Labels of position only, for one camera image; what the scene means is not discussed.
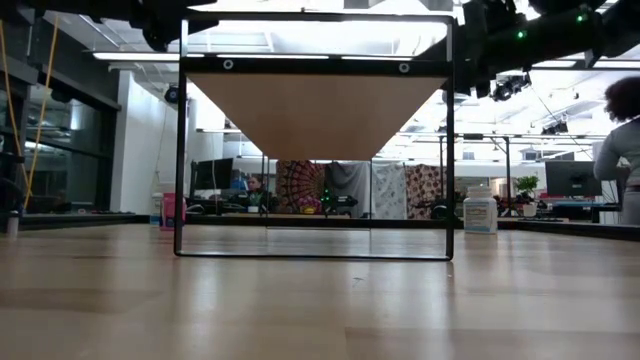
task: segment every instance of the ceiling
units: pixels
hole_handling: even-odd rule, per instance
[[[462,0],[453,0],[459,18]],[[218,10],[298,11],[300,8],[318,11],[343,11],[344,0],[218,0],[217,4],[200,7]],[[425,0],[384,0],[369,9],[378,13],[427,14]],[[529,18],[536,14],[516,1]],[[106,20],[95,24],[89,18],[60,15],[60,28],[83,43],[90,51],[151,51],[141,31],[128,23]],[[54,14],[46,18],[53,20]],[[438,24],[362,27],[324,23],[221,23],[220,26],[189,37],[189,50],[194,52],[277,52],[277,53],[343,53],[375,55],[411,55],[420,53],[445,35]],[[170,51],[177,50],[177,43]],[[640,47],[621,59],[640,61]],[[177,64],[118,63],[115,68],[130,69],[145,88],[156,95],[164,94],[167,86],[177,83]],[[496,103],[490,98],[458,99],[456,102],[456,132],[540,134],[543,127],[558,119],[568,122],[570,133],[607,134],[613,124],[604,113],[603,92],[616,80],[634,74],[626,71],[532,71],[533,86],[509,101]],[[432,133],[444,124],[446,106],[441,91],[436,92],[401,129],[402,132]],[[410,156],[433,151],[418,143],[417,136],[391,139],[382,154]]]

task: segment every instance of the potted plant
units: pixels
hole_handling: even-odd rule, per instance
[[[538,177],[535,175],[523,176],[515,180],[515,186],[516,189],[522,192],[523,195],[526,195],[526,197],[529,197],[533,200],[535,199],[534,190],[538,187],[538,181],[540,181],[540,179],[538,179]],[[522,198],[525,201],[524,205],[522,206],[524,216],[536,216],[536,212],[538,209],[536,203],[533,201],[529,201],[524,196],[522,196]]]

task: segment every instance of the black metal frame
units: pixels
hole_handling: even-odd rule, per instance
[[[239,21],[388,21],[388,22],[437,22],[447,25],[447,58],[440,61],[424,60],[346,60],[341,56],[328,59],[290,58],[220,58],[217,56],[189,57],[189,21],[239,20]],[[454,27],[456,19],[445,15],[374,15],[340,13],[287,13],[287,12],[198,12],[188,14],[181,21],[180,61],[178,80],[178,141],[176,159],[176,202],[173,252],[176,256],[190,257],[235,257],[235,258],[307,258],[307,259],[364,259],[364,260],[419,260],[450,261],[453,259],[453,238],[456,217],[454,213],[454,84],[456,53],[454,52]],[[193,252],[182,248],[184,221],[182,219],[184,198],[184,160],[187,121],[187,72],[189,73],[234,73],[234,74],[304,74],[304,75],[350,75],[391,77],[444,77],[447,103],[447,218],[444,256],[384,256],[384,255],[278,255],[240,254],[223,252]]]

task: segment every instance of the white wall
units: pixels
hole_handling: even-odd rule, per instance
[[[111,209],[149,214],[158,183],[175,182],[177,112],[120,73]]]

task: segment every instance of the curly hair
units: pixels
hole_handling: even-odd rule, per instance
[[[627,122],[640,116],[640,76],[626,77],[609,86],[604,93],[605,111],[615,122]]]

